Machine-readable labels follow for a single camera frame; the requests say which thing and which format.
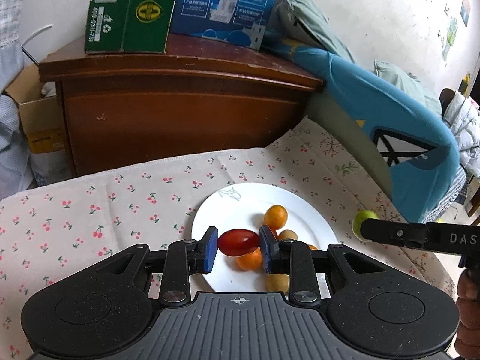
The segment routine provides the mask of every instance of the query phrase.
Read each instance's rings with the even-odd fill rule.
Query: white cable
[[[53,27],[53,24],[48,24],[45,27],[39,28],[38,30],[34,31],[28,38],[23,42],[22,46],[25,46],[28,42],[30,42],[33,38],[35,38],[37,35],[41,34],[42,32],[49,30],[50,28]]]

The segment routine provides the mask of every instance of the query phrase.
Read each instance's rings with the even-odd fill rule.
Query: blue cardboard box
[[[258,50],[275,0],[176,0],[170,32]]]

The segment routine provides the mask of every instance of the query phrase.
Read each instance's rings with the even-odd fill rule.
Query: crosshair marking
[[[236,304],[243,304],[245,302],[248,302],[248,300],[241,296],[238,296],[237,298],[232,299],[232,302],[235,302]]]

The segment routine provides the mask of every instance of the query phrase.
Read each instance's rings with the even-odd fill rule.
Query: plaid fabric
[[[455,199],[455,203],[464,205],[465,201],[467,200],[467,195],[469,193],[469,185],[471,181],[473,180],[473,173],[470,173],[469,171],[466,172],[466,182],[462,189],[460,190],[460,193],[458,194],[457,198]]]
[[[450,185],[445,196],[438,202],[437,206],[433,211],[430,211],[426,216],[424,222],[434,222],[440,218],[443,213],[452,205],[453,202],[456,202],[459,196],[460,191],[465,187],[468,187],[467,183],[467,174],[465,169],[462,166],[459,166],[455,178]]]
[[[23,0],[0,0],[0,92],[23,68],[18,44],[20,12]]]
[[[23,0],[0,0],[0,48],[16,42]]]

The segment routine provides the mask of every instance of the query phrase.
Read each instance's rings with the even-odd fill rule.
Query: wooden cabinet
[[[85,55],[78,39],[40,64],[41,80],[57,83],[76,175],[266,146],[323,84],[288,61],[214,40],[171,34],[166,50]]]

